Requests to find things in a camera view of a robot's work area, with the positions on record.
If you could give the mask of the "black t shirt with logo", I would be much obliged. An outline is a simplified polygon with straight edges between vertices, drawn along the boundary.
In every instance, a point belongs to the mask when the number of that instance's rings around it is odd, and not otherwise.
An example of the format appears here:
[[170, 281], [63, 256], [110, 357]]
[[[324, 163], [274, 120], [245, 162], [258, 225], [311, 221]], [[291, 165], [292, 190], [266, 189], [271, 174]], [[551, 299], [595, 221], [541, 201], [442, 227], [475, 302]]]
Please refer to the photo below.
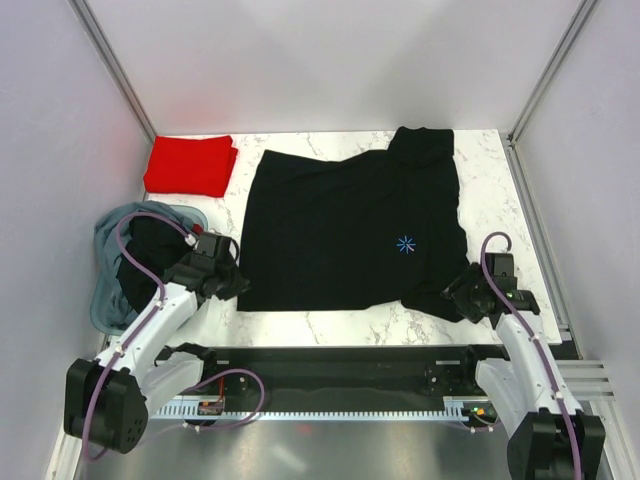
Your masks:
[[242, 312], [364, 310], [389, 302], [447, 321], [468, 267], [450, 130], [398, 129], [341, 161], [266, 151], [252, 182]]

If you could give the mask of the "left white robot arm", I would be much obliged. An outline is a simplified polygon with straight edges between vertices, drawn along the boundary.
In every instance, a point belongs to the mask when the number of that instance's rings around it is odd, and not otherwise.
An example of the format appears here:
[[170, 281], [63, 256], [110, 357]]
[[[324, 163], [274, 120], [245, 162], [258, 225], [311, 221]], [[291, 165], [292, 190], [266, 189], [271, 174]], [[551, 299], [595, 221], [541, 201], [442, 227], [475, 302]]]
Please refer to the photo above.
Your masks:
[[231, 253], [187, 254], [113, 345], [68, 368], [64, 432], [125, 454], [141, 440], [150, 416], [176, 395], [190, 387], [198, 393], [215, 389], [220, 371], [195, 347], [179, 348], [165, 360], [159, 356], [207, 300], [234, 298], [247, 288]]

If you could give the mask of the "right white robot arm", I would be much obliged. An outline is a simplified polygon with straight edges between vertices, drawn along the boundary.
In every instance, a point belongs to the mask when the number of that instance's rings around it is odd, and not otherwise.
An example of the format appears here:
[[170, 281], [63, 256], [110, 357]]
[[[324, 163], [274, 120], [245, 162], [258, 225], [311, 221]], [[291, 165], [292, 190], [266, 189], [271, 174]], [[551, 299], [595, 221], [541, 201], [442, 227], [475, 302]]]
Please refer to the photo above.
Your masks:
[[458, 368], [467, 392], [484, 391], [508, 435], [514, 479], [594, 479], [606, 438], [584, 412], [546, 342], [532, 292], [520, 290], [509, 254], [472, 263], [443, 292], [464, 319], [489, 319], [506, 358], [472, 359]]

